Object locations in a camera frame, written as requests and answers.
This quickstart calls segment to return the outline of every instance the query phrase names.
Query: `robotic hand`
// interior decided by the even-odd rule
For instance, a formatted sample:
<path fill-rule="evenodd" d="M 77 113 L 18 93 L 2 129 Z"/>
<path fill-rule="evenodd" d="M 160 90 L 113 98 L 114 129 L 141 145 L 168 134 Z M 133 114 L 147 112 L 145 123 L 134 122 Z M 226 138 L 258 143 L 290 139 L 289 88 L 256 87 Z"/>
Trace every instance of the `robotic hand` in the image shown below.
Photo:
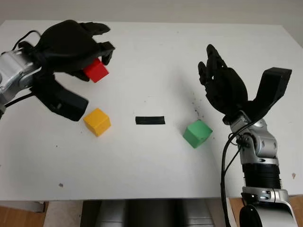
<path fill-rule="evenodd" d="M 115 49 L 110 42 L 96 43 L 92 38 L 110 29 L 104 24 L 77 23 L 66 20 L 48 28 L 36 46 L 26 41 L 18 42 L 20 49 L 4 52 L 0 56 L 0 116 L 15 95 L 29 88 L 52 112 L 78 121 L 84 114 L 88 100 L 65 89 L 54 77 L 55 72 L 65 72 L 89 81 L 83 69 L 102 56 L 107 65 Z"/>
<path fill-rule="evenodd" d="M 277 141 L 262 119 L 284 95 L 292 71 L 280 68 L 264 71 L 257 96 L 249 101 L 243 81 L 235 70 L 226 66 L 212 45 L 208 45 L 207 55 L 207 65 L 203 62 L 198 65 L 200 82 L 205 86 L 208 101 L 225 115 L 223 122 L 232 130 L 223 150 L 221 169 L 226 226 L 230 227 L 224 177 L 231 162 L 225 168 L 225 155 L 234 138 L 237 138 L 237 154 L 240 153 L 246 183 L 242 188 L 245 206 L 240 212 L 241 227 L 297 226 L 287 190 L 281 189 Z"/>

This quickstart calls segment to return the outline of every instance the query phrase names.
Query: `black strip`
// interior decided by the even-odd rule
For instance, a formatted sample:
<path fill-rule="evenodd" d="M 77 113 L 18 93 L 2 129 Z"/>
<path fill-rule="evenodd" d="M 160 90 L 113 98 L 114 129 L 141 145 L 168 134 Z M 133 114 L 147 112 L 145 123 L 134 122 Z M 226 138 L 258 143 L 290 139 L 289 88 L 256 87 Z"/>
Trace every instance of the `black strip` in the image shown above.
<path fill-rule="evenodd" d="M 136 124 L 165 124 L 164 116 L 136 117 Z"/>

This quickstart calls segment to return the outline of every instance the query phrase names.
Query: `cable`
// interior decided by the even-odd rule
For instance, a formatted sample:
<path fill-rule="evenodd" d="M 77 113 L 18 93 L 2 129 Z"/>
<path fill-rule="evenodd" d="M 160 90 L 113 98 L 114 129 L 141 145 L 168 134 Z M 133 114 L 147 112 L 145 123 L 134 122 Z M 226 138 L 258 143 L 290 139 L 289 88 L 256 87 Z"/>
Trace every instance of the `cable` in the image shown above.
<path fill-rule="evenodd" d="M 22 101 L 22 100 L 24 100 L 24 99 L 26 99 L 26 98 L 31 97 L 31 96 L 34 96 L 34 93 L 33 93 L 33 92 L 31 92 L 31 93 L 29 93 L 29 94 L 27 94 L 27 95 L 25 95 L 25 96 L 21 96 L 21 97 L 19 97 L 19 98 L 16 98 L 15 100 L 13 100 L 13 101 L 11 101 L 11 102 L 5 104 L 4 106 L 7 108 L 7 107 L 9 107 L 9 106 L 11 106 L 11 105 L 14 105 L 14 104 L 17 103 L 17 102 L 20 102 L 20 101 Z"/>
<path fill-rule="evenodd" d="M 236 156 L 239 154 L 240 150 L 241 150 L 241 146 L 239 147 L 237 153 L 232 157 L 231 161 L 229 162 L 229 164 L 227 165 L 226 169 L 224 170 L 224 176 L 226 175 L 226 172 L 228 170 L 228 168 L 231 166 L 232 162 L 234 161 L 234 159 L 236 158 Z"/>
<path fill-rule="evenodd" d="M 17 45 L 18 45 L 22 40 L 24 40 L 26 37 L 28 37 L 31 33 L 34 33 L 34 32 L 37 33 L 39 37 L 41 37 L 41 34 L 40 34 L 38 31 L 36 31 L 36 30 L 31 30 L 31 31 L 29 31 L 28 33 L 26 33 L 23 37 L 21 37 L 21 38 L 16 42 L 16 44 L 14 45 L 12 51 L 15 50 L 15 48 L 17 47 Z"/>
<path fill-rule="evenodd" d="M 227 203 L 226 203 L 226 192 L 225 192 L 225 159 L 226 159 L 226 152 L 227 148 L 231 144 L 232 140 L 239 135 L 243 130 L 247 129 L 248 127 L 254 125 L 257 121 L 251 122 L 247 125 L 242 126 L 240 129 L 238 129 L 235 133 L 232 133 L 231 136 L 229 136 L 224 149 L 222 153 L 222 165 L 221 165 L 221 202 L 222 202 L 222 207 L 223 207 L 223 212 L 224 212 L 224 219 L 225 219 L 225 225 L 226 227 L 231 227 L 229 223 L 229 218 L 228 218 L 228 211 L 227 211 Z"/>

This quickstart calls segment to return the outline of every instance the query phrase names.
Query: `table surface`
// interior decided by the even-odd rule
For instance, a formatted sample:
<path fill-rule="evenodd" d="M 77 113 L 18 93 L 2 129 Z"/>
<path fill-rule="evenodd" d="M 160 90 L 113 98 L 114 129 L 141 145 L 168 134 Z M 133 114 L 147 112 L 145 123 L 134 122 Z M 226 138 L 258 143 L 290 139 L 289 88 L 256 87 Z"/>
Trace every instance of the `table surface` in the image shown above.
<path fill-rule="evenodd" d="M 55 23 L 6 21 L 0 50 L 11 49 L 29 30 L 43 32 Z M 208 44 L 242 77 L 250 99 L 264 70 L 293 69 L 285 96 L 265 120 L 278 141 L 284 187 L 290 194 L 303 192 L 303 52 L 281 26 L 106 24 L 111 31 L 95 39 L 116 47 L 110 74 L 97 84 L 62 73 L 56 78 L 89 100 L 85 114 L 98 107 L 112 126 L 96 138 L 83 120 L 55 115 L 35 97 L 8 108 L 0 121 L 0 200 L 219 197 L 221 154 L 230 129 L 199 84 L 197 64 L 206 61 Z M 35 44 L 38 38 L 27 40 Z M 135 124 L 135 116 L 157 115 L 165 116 L 165 125 Z M 182 133 L 197 119 L 213 133 L 193 149 Z M 237 158 L 226 177 L 228 194 L 239 197 L 242 186 Z"/>

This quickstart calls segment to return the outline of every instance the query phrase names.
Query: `floor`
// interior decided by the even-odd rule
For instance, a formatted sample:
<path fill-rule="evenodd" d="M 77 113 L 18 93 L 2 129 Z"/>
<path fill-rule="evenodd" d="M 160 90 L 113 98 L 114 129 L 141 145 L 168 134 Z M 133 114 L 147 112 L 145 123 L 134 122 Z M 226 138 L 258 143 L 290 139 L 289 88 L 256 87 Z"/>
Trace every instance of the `floor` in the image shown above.
<path fill-rule="evenodd" d="M 240 198 L 230 199 L 232 211 L 239 225 Z M 290 198 L 298 222 L 303 227 L 303 196 Z M 33 213 L 0 207 L 0 227 L 80 227 L 83 201 L 52 201 L 44 213 Z"/>
<path fill-rule="evenodd" d="M 0 207 L 0 227 L 42 227 L 45 216 L 46 211 L 43 213 L 33 213 Z"/>

